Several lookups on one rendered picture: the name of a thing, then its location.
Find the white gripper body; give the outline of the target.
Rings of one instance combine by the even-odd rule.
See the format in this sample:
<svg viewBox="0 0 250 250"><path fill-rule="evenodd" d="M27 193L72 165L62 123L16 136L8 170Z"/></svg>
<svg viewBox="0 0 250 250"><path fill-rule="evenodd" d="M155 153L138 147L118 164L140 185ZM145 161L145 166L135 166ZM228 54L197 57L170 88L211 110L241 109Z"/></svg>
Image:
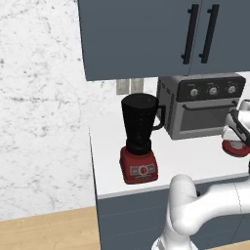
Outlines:
<svg viewBox="0 0 250 250"><path fill-rule="evenodd" d="M222 138L226 141L241 141L241 139L234 133L234 131L228 125L226 125L223 129Z"/></svg>

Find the red round blender lid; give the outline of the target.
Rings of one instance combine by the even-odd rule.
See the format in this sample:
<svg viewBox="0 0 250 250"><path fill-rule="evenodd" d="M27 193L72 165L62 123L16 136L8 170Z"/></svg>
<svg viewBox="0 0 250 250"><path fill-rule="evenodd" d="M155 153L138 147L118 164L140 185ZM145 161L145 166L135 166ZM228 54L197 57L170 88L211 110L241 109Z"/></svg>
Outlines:
<svg viewBox="0 0 250 250"><path fill-rule="evenodd" d="M223 140L222 147L224 152L234 157L245 157L250 153L250 146L239 141Z"/></svg>

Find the black and red blender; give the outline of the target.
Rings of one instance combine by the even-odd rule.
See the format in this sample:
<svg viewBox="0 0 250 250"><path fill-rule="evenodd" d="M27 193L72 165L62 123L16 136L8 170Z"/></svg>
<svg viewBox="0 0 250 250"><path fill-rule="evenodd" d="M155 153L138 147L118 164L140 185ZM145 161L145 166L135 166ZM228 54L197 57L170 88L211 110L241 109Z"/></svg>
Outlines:
<svg viewBox="0 0 250 250"><path fill-rule="evenodd" d="M158 179L158 166L151 149L151 133L164 126L166 106L150 94L130 94L121 101L126 145L120 149L120 167L127 185Z"/></svg>

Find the grey toaster oven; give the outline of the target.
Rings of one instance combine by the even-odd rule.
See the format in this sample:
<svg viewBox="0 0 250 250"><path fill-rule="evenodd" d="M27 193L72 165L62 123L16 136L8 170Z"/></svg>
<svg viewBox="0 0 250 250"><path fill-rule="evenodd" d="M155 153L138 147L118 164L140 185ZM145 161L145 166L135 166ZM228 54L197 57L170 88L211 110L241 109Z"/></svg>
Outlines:
<svg viewBox="0 0 250 250"><path fill-rule="evenodd" d="M156 97L166 106L164 128L172 140L221 135L227 114L237 108L246 79L237 73L159 77ZM229 86L236 91L228 92ZM214 96L212 87L218 88ZM195 97L190 95L197 89Z"/></svg>

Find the narrow grey-blue cupboard door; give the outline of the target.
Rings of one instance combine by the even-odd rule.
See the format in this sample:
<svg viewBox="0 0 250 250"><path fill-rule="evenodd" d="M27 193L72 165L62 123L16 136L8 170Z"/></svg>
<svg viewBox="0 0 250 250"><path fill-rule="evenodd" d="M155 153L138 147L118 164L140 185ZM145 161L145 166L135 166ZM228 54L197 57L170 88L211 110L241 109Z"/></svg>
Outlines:
<svg viewBox="0 0 250 250"><path fill-rule="evenodd" d="M208 63L202 63L210 15L208 9L219 4ZM190 74L250 71L250 0L202 0Z"/></svg>

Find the grey-blue base cabinet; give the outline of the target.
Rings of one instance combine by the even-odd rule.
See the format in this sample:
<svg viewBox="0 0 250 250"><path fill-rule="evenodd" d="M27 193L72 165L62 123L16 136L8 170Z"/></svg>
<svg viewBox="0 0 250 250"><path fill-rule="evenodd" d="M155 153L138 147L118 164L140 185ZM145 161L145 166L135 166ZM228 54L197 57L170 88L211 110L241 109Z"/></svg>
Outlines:
<svg viewBox="0 0 250 250"><path fill-rule="evenodd" d="M95 179L101 250L150 250L165 224L169 179L127 185ZM250 240L250 215L218 217L191 237L199 250Z"/></svg>

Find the wide grey-blue cupboard door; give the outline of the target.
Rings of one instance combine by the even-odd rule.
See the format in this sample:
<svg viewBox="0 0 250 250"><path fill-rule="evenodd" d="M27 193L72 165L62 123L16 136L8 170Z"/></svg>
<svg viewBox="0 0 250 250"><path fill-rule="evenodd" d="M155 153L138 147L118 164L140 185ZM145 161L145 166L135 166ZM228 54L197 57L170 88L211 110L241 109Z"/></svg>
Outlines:
<svg viewBox="0 0 250 250"><path fill-rule="evenodd" d="M202 0L77 1L88 81L188 74L188 9Z"/></svg>

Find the grey wall socket plate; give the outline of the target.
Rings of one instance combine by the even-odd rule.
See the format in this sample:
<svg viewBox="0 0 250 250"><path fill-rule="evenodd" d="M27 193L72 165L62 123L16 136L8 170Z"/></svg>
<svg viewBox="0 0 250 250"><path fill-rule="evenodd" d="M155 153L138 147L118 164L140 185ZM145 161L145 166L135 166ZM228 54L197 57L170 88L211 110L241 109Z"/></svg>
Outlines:
<svg viewBox="0 0 250 250"><path fill-rule="evenodd" d="M144 91L144 80L143 78L132 78L131 79L131 93L142 93Z"/></svg>
<svg viewBox="0 0 250 250"><path fill-rule="evenodd" d="M129 94L129 79L117 79L116 80L116 94L117 95L128 95Z"/></svg>

